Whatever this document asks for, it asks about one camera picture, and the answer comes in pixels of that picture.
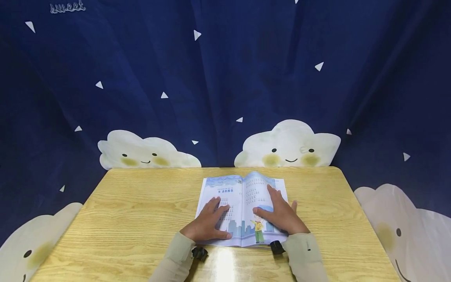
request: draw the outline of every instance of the sleeve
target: sleeve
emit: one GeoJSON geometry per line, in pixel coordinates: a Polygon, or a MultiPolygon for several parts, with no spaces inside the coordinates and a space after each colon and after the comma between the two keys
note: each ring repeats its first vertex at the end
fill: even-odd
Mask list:
{"type": "Polygon", "coordinates": [[[163,260],[156,267],[149,282],[183,282],[188,277],[193,263],[191,250],[195,243],[177,232],[166,251],[163,260]]]}
{"type": "Polygon", "coordinates": [[[321,253],[312,233],[298,233],[282,243],[291,271],[298,282],[327,282],[321,253]]]}

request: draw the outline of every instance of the wood grain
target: wood grain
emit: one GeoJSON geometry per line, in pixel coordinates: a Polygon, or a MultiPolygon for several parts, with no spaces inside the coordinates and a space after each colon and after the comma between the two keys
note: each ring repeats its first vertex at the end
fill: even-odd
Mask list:
{"type": "MultiPolygon", "coordinates": [[[[253,170],[285,179],[330,281],[399,281],[339,169],[259,167],[109,171],[32,282],[146,282],[172,236],[193,220],[202,179],[253,170]]],[[[213,246],[208,252],[188,281],[295,281],[286,256],[213,246]]]]}

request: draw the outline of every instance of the cloud eye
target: cloud eye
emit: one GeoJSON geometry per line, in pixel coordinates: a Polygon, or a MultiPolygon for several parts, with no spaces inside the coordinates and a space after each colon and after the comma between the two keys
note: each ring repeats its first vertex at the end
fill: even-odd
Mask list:
{"type": "Polygon", "coordinates": [[[29,257],[31,255],[31,250],[28,250],[28,251],[26,251],[24,254],[23,254],[23,257],[24,258],[27,258],[27,257],[29,257]]]}

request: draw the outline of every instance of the open book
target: open book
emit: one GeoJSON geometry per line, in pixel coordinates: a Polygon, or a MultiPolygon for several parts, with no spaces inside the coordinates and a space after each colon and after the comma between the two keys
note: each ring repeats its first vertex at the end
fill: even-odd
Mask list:
{"type": "Polygon", "coordinates": [[[273,241],[283,242],[287,234],[278,230],[271,223],[256,216],[252,209],[260,207],[272,212],[272,201],[267,185],[280,190],[282,197],[288,202],[283,179],[269,178],[253,171],[246,177],[229,175],[208,177],[203,179],[196,217],[208,201],[220,197],[220,206],[230,205],[216,228],[232,234],[228,240],[210,240],[200,242],[205,245],[264,247],[273,241]]]}

